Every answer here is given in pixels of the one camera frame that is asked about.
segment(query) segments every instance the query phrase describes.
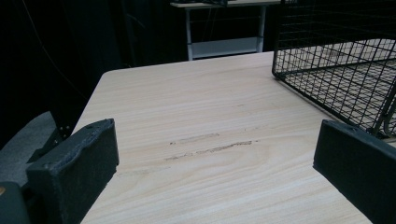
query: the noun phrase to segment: table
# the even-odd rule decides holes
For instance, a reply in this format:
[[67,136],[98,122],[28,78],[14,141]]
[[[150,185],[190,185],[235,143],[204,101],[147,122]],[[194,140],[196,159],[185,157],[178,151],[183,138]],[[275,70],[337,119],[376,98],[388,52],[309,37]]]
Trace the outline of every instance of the table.
[[273,54],[104,74],[76,130],[113,118],[120,165],[83,223],[370,223],[312,168],[331,119]]
[[181,7],[186,10],[186,33],[187,52],[189,61],[198,58],[213,57],[227,54],[239,54],[248,52],[262,52],[264,41],[265,12],[267,6],[279,4],[280,0],[233,0],[228,2],[228,7],[251,7],[261,8],[258,35],[247,38],[236,38],[228,40],[206,41],[192,43],[191,41],[191,20],[190,12],[194,9],[219,7],[204,3],[177,4],[171,3],[173,7]]

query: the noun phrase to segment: black foam block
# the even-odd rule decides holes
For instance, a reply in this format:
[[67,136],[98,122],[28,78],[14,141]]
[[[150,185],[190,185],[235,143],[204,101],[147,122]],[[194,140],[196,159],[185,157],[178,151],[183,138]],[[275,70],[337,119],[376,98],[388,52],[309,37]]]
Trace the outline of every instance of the black foam block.
[[79,223],[119,164],[113,119],[71,135],[27,170],[29,187],[43,197],[48,223]]
[[374,223],[396,223],[396,148],[363,130],[323,120],[314,168]]

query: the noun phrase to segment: dark background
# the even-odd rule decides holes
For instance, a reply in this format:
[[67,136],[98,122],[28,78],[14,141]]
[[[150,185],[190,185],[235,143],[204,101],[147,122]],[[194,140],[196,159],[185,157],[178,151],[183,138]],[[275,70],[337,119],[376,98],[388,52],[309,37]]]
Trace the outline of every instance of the dark background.
[[[254,36],[259,14],[258,7],[194,10],[192,39]],[[264,51],[274,47],[276,15],[269,7]],[[186,42],[184,9],[168,1],[3,0],[0,148],[45,111],[67,137],[103,73],[187,61]]]

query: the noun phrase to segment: wire basket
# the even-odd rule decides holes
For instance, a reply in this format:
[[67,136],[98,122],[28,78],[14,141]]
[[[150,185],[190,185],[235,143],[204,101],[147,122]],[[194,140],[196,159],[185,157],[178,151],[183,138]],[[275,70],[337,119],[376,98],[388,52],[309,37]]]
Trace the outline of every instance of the wire basket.
[[281,4],[274,76],[345,123],[396,135],[396,1]]

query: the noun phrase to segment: black wire basket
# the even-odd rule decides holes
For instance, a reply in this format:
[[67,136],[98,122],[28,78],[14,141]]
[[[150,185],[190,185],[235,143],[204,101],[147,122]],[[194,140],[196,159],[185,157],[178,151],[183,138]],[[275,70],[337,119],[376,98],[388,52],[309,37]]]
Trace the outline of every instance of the black wire basket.
[[396,1],[281,5],[274,76],[345,123],[396,135]]

